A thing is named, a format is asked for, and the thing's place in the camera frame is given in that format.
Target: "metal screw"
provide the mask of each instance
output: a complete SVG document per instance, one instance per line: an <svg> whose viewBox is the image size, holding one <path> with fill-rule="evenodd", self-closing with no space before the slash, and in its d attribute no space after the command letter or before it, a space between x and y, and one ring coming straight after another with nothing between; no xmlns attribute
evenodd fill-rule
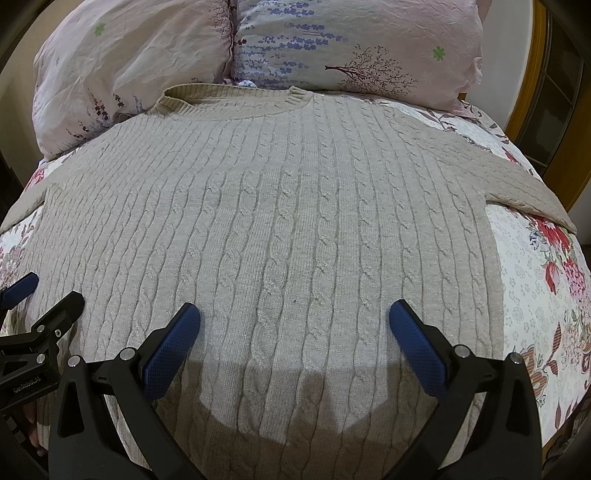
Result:
<svg viewBox="0 0 591 480"><path fill-rule="evenodd" d="M80 356L78 356L78 355L72 355L68 359L68 367L75 367L79 363L80 363Z"/></svg>
<svg viewBox="0 0 591 480"><path fill-rule="evenodd" d="M132 348L125 348L119 354L122 360L131 360L135 356L135 350Z"/></svg>
<svg viewBox="0 0 591 480"><path fill-rule="evenodd" d="M511 352L509 354L509 360L511 360L515 365L521 365L523 363L523 357L517 352Z"/></svg>
<svg viewBox="0 0 591 480"><path fill-rule="evenodd" d="M460 358L467 358L472 353L466 345L456 345L453 351Z"/></svg>

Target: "wall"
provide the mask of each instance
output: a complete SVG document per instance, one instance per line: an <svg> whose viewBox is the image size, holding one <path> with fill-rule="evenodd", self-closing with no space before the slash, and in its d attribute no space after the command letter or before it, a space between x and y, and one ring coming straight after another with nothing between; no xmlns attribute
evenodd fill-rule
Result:
<svg viewBox="0 0 591 480"><path fill-rule="evenodd" d="M573 207L570 219L577 226L577 239L581 245L591 244L591 181L584 188Z"/></svg>
<svg viewBox="0 0 591 480"><path fill-rule="evenodd" d="M493 0L483 23L482 83L466 100L505 128L530 53L532 0Z"/></svg>
<svg viewBox="0 0 591 480"><path fill-rule="evenodd" d="M0 151L20 182L28 182L42 158L33 108L33 59L46 38L82 0L55 0L35 20L0 73Z"/></svg>

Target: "sweater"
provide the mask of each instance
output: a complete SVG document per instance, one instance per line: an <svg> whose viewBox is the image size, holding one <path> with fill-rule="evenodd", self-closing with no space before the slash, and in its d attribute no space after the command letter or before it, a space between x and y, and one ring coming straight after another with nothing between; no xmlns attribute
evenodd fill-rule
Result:
<svg viewBox="0 0 591 480"><path fill-rule="evenodd" d="M390 305L404 298L452 345L502 355L486 202L574 230L520 166L394 109L294 87L173 87L9 212L2 229L44 204L20 265L41 280L11 325L77 290L86 307L60 361L98 361L190 301L202 330L157 411L210 480L378 479L435 405ZM39 402L44 444L52 405Z"/></svg>

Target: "sweater neckline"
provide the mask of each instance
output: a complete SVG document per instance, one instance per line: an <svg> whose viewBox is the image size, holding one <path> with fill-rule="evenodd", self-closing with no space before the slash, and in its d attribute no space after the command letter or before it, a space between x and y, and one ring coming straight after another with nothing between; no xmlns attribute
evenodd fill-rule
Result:
<svg viewBox="0 0 591 480"><path fill-rule="evenodd" d="M263 90L188 83L166 89L150 114L172 114L191 120L238 120L302 108L312 95L312 92L297 87Z"/></svg>

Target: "bed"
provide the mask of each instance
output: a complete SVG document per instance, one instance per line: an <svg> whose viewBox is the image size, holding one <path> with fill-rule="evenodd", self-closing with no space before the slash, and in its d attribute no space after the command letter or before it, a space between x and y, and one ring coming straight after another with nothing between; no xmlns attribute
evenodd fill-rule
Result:
<svg viewBox="0 0 591 480"><path fill-rule="evenodd" d="M258 79L251 76L239 80L248 80L256 86ZM450 113L379 95L335 91L322 94L405 113L429 128L459 136L467 144L517 164L541 181L502 128L484 111L466 101ZM55 172L67 169L77 149L78 146L67 148L66 154L46 155L25 186L24 194ZM43 214L41 205L24 219L5 222L0 232L0 288L17 280L20 262L43 221ZM502 356L513 351L523 356L546 443L574 411L591 384L591 293L588 289L591 273L575 235L564 228L494 203L487 205L486 216L497 247L503 285ZM20 331L34 321L23 315L23 311L13 315L3 326L2 334ZM41 437L41 443L46 444L47 433Z"/></svg>

